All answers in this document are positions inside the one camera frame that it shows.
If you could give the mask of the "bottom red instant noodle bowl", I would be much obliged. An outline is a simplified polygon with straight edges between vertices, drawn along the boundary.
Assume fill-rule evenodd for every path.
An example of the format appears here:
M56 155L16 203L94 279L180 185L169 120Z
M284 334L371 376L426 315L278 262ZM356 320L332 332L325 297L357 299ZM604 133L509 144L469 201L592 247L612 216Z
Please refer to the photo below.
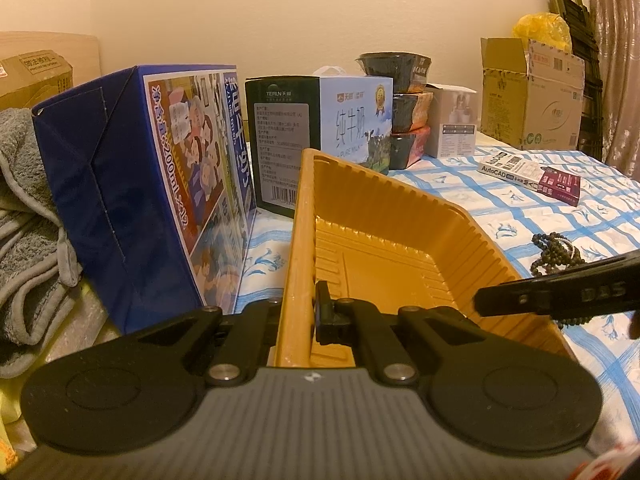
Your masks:
M390 170L407 169L425 153L431 127L424 126L390 136Z

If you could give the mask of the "top black instant noodle bowl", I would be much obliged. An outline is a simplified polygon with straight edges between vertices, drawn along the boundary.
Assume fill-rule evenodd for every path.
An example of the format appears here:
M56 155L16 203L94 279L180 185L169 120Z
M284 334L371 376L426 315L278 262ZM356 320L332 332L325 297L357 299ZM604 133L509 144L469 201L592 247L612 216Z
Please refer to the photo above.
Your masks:
M392 78L395 93L424 91L432 65L428 56L409 52L363 53L357 62L367 76Z

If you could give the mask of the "beige curtain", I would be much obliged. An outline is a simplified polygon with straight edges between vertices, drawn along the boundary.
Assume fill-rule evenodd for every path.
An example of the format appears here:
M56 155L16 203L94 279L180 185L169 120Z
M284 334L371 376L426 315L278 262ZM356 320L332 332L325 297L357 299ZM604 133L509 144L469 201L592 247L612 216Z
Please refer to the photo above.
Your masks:
M603 80L604 161L639 179L639 0L590 0Z

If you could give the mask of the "yellow plastic bag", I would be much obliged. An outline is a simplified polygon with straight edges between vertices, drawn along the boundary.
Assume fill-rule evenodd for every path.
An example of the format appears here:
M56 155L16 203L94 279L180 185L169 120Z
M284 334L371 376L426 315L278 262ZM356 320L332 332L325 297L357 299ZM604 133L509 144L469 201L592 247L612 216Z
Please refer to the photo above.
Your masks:
M566 53L573 52L570 26L561 15L552 12L523 15L512 27L512 35L523 42L535 40Z

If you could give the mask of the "light blue milk gift box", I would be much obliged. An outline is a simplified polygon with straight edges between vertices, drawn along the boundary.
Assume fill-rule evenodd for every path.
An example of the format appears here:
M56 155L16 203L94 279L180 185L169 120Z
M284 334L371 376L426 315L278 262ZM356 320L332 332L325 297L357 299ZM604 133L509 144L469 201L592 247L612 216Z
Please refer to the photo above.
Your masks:
M392 78L263 76L245 81L245 96L259 208L294 216L306 148L380 174L390 170Z

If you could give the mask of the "open cardboard box right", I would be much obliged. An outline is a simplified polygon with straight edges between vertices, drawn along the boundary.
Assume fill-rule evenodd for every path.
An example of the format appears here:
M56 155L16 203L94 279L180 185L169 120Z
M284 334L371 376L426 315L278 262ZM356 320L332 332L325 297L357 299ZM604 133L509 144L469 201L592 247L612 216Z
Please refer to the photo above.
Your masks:
M536 40L483 38L480 131L519 150L578 145L585 61Z

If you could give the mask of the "small white product box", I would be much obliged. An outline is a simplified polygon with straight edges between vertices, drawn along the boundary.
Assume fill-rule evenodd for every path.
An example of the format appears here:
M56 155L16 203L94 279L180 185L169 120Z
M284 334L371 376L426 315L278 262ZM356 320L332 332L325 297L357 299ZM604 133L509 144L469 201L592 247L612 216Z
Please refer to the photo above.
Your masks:
M431 128L425 154L434 158L472 156L478 124L478 95L453 84L428 84L433 99L428 110Z

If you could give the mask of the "maroon book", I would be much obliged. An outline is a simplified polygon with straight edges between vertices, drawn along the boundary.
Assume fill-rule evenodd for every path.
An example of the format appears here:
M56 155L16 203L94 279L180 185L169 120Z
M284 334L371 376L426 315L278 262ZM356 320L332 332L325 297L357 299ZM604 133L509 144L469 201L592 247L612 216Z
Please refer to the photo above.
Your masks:
M537 192L555 198L563 204L577 206L582 190L582 179L574 174L551 167L542 168Z

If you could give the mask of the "white AutoCAD book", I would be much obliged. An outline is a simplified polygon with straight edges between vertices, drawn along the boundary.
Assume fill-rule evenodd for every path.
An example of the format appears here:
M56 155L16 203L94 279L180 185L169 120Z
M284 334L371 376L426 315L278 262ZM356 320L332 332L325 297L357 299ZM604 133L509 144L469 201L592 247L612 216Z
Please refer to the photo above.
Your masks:
M532 191L538 191L544 176L544 170L538 162L508 152L485 157L478 164L477 170L486 176L524 186Z

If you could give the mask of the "grey folded towel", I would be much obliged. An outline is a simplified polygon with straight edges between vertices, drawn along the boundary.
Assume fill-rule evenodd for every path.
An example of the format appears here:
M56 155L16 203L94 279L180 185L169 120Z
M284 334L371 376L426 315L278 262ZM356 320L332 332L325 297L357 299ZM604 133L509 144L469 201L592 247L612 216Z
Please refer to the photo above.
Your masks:
M1 377L27 372L74 307L81 266L27 108L1 112Z

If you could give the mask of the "middle orange instant noodle bowl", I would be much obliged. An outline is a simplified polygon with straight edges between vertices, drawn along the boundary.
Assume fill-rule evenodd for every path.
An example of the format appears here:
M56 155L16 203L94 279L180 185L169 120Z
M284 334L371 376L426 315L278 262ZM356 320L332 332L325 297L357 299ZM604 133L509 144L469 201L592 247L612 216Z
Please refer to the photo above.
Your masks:
M429 91L395 93L393 96L393 133L406 133L427 124L428 110L433 99Z

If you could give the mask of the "blue illustrated milk carton box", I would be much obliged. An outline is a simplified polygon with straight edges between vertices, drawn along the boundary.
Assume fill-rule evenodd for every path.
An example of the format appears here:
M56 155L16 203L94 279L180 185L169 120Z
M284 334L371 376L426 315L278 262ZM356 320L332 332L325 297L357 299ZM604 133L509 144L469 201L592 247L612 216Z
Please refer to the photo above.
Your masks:
M139 65L32 110L56 210L124 334L238 300L256 205L232 65Z

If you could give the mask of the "blue checked bed sheet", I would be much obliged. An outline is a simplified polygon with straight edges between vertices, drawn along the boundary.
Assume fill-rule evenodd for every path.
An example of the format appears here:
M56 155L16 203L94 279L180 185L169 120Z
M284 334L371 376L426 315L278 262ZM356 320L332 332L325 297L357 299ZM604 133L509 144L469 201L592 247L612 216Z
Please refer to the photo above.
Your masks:
M587 261L632 252L639 246L639 185L617 170L578 152L538 151L533 160L582 178L577 206L567 206L527 188L481 174L490 146L471 157L424 158L386 177L407 183L462 207L495 242L518 272L529 274L538 257L536 234L560 233ZM290 258L291 220L258 214L245 263L240 306L280 295Z

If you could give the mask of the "brown cardboard box left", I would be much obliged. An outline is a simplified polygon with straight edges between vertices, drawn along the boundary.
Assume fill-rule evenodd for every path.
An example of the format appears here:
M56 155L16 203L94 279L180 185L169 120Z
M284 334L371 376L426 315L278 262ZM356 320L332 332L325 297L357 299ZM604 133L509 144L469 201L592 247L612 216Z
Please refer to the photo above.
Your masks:
M0 108L33 108L73 85L73 67L52 50L4 58L1 61Z

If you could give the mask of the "yellow plastic tray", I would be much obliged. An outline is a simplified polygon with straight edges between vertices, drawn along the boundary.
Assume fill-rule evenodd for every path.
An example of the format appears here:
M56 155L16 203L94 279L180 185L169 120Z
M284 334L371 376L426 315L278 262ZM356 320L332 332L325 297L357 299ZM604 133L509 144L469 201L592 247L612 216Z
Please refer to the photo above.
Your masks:
M453 307L483 330L574 356L559 329L533 314L483 318L475 293L519 277L506 255L460 206L363 166L306 148L298 179L288 274L274 362L350 367L345 346L314 339L314 286L332 298Z

